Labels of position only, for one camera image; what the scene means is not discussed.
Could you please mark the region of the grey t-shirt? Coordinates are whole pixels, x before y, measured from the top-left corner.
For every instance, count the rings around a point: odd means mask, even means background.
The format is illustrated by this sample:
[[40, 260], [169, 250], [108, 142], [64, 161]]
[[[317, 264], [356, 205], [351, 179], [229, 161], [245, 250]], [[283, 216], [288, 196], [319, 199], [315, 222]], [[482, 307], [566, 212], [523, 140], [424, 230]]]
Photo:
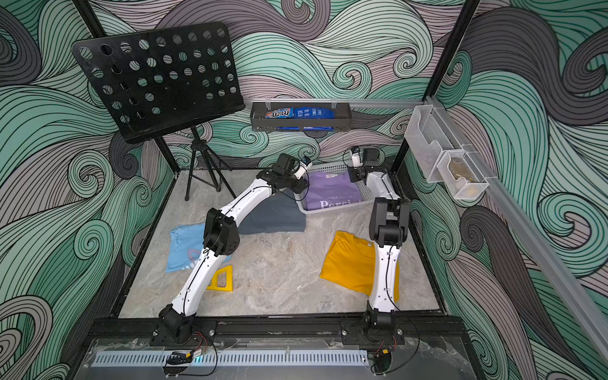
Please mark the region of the grey t-shirt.
[[300, 212], [294, 193], [284, 190], [260, 203], [237, 228], [240, 235], [303, 232], [306, 216]]

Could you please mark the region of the purple t-shirt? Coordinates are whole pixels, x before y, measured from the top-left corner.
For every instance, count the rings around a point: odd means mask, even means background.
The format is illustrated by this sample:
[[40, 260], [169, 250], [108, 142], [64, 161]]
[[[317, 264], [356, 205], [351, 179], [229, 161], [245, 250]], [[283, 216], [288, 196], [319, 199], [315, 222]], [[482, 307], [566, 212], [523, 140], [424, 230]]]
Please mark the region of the purple t-shirt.
[[359, 203], [363, 198], [347, 173], [314, 172], [310, 174], [310, 187], [304, 200], [306, 210], [316, 211]]

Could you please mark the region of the yellow t-shirt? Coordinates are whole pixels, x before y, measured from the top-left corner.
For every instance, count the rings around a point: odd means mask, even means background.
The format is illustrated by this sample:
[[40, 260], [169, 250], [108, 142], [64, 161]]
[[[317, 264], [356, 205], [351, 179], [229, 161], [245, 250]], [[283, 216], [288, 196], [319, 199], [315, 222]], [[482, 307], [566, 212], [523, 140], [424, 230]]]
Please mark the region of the yellow t-shirt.
[[399, 300], [400, 249], [380, 246], [338, 231], [326, 254], [320, 277], [369, 297], [370, 306], [381, 312], [397, 308]]

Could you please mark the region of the light blue t-shirt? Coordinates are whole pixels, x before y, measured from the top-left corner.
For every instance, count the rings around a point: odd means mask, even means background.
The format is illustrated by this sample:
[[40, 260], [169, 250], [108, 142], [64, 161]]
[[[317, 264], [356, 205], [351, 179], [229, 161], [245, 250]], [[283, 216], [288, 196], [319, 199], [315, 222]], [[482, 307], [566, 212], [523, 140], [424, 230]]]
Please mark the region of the light blue t-shirt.
[[204, 248], [205, 224], [180, 225], [170, 231], [166, 273], [194, 269]]

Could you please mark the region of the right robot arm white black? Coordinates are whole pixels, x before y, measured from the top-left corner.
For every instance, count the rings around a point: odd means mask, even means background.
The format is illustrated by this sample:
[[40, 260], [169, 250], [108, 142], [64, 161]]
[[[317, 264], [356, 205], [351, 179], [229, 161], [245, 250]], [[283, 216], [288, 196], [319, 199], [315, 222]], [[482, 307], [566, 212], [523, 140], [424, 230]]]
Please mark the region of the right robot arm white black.
[[374, 282], [362, 321], [348, 330], [369, 345], [397, 345], [398, 258], [408, 236], [409, 201], [397, 194], [389, 173], [372, 166], [370, 150], [354, 146], [348, 149], [351, 163], [348, 176], [353, 183], [362, 181], [374, 197], [369, 236], [375, 249]]

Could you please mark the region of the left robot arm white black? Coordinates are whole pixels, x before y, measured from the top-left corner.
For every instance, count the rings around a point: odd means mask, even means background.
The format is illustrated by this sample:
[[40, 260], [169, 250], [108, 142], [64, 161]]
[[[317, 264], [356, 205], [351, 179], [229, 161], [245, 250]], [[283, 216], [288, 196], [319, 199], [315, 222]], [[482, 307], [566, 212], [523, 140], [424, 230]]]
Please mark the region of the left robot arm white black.
[[238, 227], [257, 206], [285, 188], [294, 194], [308, 189], [311, 167], [312, 160], [307, 156], [297, 159], [281, 154], [276, 163], [260, 171], [233, 201], [207, 212], [201, 255], [177, 296], [158, 315], [160, 331], [165, 337], [178, 345], [191, 340], [196, 312], [207, 286], [225, 258], [239, 246]]

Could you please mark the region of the white plastic basket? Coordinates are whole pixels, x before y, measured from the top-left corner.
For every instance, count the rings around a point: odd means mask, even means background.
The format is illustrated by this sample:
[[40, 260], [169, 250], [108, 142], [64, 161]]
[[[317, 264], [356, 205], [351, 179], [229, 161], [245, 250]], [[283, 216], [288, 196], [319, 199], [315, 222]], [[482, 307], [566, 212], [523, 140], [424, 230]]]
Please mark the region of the white plastic basket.
[[313, 165], [304, 176], [310, 186], [295, 194], [300, 212], [313, 215], [363, 207], [374, 202], [372, 192], [362, 181], [351, 182], [343, 162]]

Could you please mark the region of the m&m candy packet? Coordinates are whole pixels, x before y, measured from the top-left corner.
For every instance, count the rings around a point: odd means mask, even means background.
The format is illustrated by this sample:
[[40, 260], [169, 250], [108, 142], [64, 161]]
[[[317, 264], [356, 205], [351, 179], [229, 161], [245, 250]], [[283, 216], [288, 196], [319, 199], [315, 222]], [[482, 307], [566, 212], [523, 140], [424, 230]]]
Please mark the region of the m&m candy packet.
[[275, 109], [266, 112], [265, 119], [291, 119], [294, 117], [295, 111], [293, 108]]

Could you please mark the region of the blue snack packet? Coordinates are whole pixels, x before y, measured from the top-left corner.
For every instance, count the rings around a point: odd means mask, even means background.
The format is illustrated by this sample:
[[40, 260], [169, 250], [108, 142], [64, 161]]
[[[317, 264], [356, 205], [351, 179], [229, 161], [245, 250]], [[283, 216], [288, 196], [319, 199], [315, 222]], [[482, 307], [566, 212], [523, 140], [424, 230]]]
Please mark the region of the blue snack packet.
[[334, 118], [334, 111], [332, 109], [321, 107], [295, 108], [294, 118], [307, 120], [332, 120]]

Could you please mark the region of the clear bin with brown items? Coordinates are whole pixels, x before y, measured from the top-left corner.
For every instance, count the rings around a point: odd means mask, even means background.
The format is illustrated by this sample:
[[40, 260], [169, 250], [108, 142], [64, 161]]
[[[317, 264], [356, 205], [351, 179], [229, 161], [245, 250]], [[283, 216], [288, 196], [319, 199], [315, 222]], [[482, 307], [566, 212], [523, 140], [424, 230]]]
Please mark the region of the clear bin with brown items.
[[483, 195], [489, 184], [473, 172], [466, 157], [465, 150], [446, 150], [436, 169], [455, 200], [474, 201]]

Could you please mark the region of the yellow triangular toy block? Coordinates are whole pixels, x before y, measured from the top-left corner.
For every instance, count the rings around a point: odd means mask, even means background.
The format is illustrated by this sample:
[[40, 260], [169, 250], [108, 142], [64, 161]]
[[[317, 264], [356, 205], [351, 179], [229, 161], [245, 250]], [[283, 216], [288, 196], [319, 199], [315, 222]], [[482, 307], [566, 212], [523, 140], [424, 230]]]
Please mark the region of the yellow triangular toy block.
[[228, 265], [219, 269], [213, 275], [207, 289], [209, 291], [232, 292], [234, 290], [233, 266]]

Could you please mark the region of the black perforated music stand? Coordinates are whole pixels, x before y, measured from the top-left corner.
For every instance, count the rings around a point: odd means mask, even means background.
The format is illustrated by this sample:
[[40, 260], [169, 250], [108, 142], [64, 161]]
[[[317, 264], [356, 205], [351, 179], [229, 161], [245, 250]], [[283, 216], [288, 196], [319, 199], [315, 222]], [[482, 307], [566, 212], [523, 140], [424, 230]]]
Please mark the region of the black perforated music stand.
[[244, 109], [221, 22], [78, 41], [72, 54], [127, 143]]

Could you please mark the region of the dark metal wall shelf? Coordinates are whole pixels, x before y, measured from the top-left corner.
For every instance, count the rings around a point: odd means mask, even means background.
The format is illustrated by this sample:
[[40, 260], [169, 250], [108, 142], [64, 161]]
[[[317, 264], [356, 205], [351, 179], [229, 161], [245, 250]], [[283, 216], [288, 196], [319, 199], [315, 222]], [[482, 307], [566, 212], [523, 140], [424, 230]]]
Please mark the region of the dark metal wall shelf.
[[254, 131], [349, 131], [352, 111], [348, 103], [254, 102], [251, 111]]

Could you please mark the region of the clear plastic wall bin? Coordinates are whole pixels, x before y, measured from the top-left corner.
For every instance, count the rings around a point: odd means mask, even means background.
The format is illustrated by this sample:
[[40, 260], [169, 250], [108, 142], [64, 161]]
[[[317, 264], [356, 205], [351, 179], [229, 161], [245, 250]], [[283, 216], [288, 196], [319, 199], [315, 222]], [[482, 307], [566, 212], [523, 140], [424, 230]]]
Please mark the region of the clear plastic wall bin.
[[446, 152], [463, 151], [450, 123], [445, 108], [424, 104], [416, 106], [405, 130], [405, 140], [428, 183], [443, 181], [438, 165]]

